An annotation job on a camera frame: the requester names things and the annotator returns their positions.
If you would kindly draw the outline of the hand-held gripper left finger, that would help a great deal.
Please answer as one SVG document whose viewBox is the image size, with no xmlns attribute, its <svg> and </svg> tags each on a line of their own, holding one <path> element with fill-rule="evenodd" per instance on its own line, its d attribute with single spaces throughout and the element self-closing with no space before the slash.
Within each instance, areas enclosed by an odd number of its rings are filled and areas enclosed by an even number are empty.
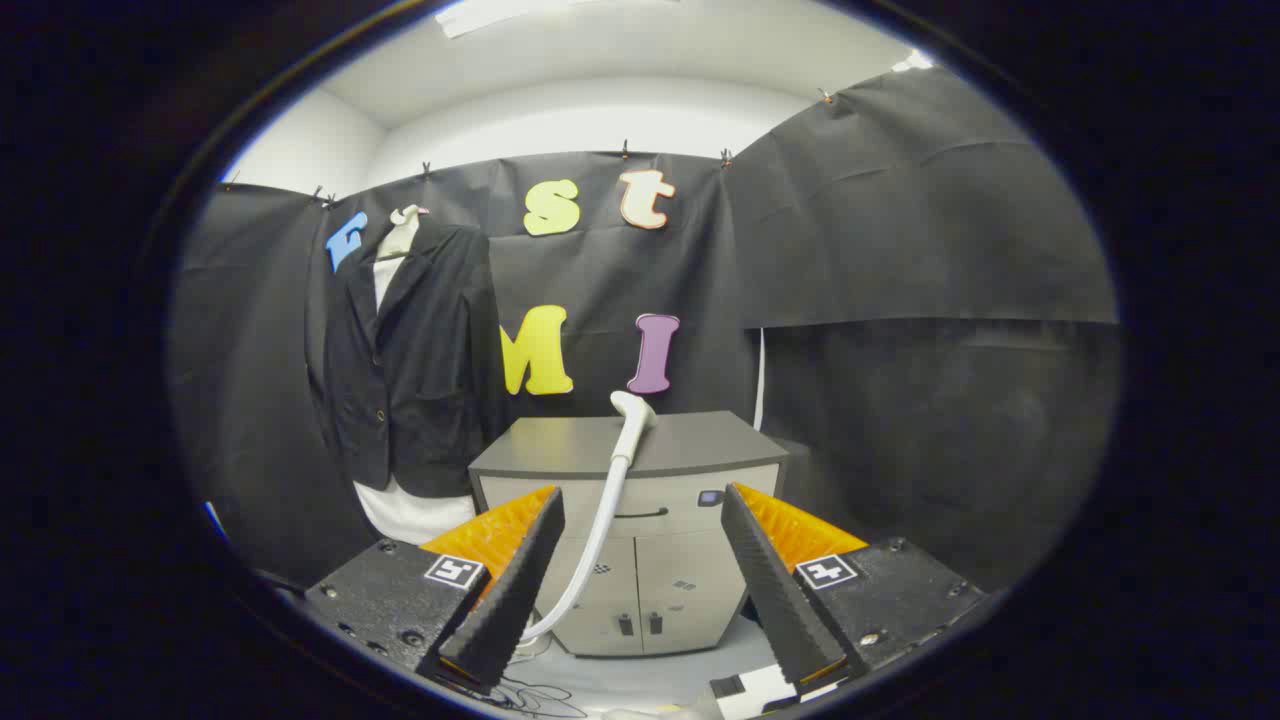
<svg viewBox="0 0 1280 720">
<path fill-rule="evenodd" d="M 452 689 L 497 687 L 534 614 L 564 529 L 554 486 L 426 544 L 380 539 L 305 592 L 352 647 Z"/>
</svg>

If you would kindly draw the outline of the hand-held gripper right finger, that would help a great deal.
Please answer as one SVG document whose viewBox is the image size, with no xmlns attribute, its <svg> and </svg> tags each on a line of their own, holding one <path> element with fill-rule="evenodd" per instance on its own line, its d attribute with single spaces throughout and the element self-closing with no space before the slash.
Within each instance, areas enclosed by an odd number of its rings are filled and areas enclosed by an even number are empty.
<svg viewBox="0 0 1280 720">
<path fill-rule="evenodd" d="M 721 525 L 785 680 L 815 691 L 933 644 L 984 591 L 913 542 L 860 539 L 742 483 Z"/>
</svg>

